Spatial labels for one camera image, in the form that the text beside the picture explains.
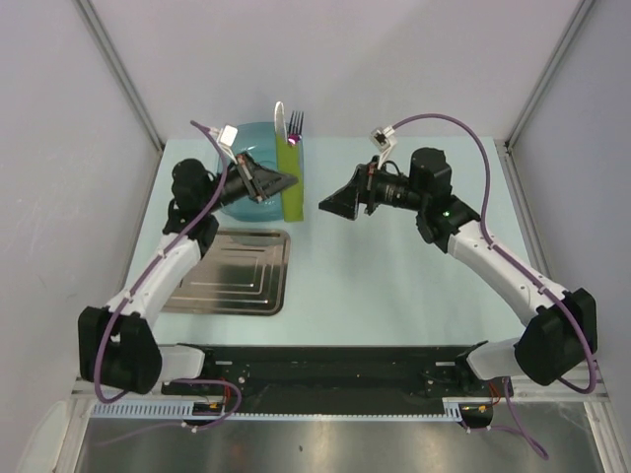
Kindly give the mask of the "silver table knife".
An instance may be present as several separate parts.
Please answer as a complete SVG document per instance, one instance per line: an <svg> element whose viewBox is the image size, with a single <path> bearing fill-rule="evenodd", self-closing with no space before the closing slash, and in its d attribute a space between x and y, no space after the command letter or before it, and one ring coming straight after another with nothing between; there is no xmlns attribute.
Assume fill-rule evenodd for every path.
<svg viewBox="0 0 631 473"><path fill-rule="evenodd" d="M286 142L287 141L287 127L285 119L285 107L284 103L278 101L274 105L274 131L277 139Z"/></svg>

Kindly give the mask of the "green paper napkin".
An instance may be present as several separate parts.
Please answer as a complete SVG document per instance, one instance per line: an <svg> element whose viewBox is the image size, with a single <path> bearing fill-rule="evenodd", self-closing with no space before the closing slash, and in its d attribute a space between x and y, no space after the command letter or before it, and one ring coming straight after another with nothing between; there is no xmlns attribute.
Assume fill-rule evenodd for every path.
<svg viewBox="0 0 631 473"><path fill-rule="evenodd" d="M301 149L291 146L280 135L275 137L277 169L291 177L290 185L281 192L283 218L287 223L304 220L304 177Z"/></svg>

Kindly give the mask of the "silver fork pink tines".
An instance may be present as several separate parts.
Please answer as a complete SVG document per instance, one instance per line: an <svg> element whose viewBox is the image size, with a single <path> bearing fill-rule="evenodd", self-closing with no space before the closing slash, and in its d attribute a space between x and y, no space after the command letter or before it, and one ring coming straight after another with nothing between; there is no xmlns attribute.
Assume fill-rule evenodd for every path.
<svg viewBox="0 0 631 473"><path fill-rule="evenodd" d="M287 142L295 147L302 141L305 114L302 111L293 111L287 126Z"/></svg>

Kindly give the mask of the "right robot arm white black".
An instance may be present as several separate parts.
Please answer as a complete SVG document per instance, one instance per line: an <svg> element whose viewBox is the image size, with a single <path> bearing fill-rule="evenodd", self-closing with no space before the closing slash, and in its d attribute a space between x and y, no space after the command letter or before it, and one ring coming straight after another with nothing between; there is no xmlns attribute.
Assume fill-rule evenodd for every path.
<svg viewBox="0 0 631 473"><path fill-rule="evenodd" d="M429 244L466 265L513 310L525 328L516 338L480 342L457 359L456 387L477 395L490 379L523 374L539 385L562 382L597 349L596 301L534 271L484 231L480 216L453 193L443 151L416 150L408 174L358 165L349 182L321 200L320 210L354 221L381 206L410 210Z"/></svg>

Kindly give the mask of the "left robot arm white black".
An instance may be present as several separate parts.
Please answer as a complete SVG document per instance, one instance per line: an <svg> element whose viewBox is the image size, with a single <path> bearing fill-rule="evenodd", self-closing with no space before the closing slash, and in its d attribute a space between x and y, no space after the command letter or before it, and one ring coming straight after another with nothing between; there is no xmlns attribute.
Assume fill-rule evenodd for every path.
<svg viewBox="0 0 631 473"><path fill-rule="evenodd" d="M218 371L201 349L159 345L153 327L176 287L211 248L219 230L215 212L245 197L261 203L299 181L246 153L222 162L217 175L196 159L175 165L168 218L151 260L130 288L79 316L80 375L103 403L129 392L147 394L158 383L183 379L199 394L217 384ZM119 395L106 396L108 387Z"/></svg>

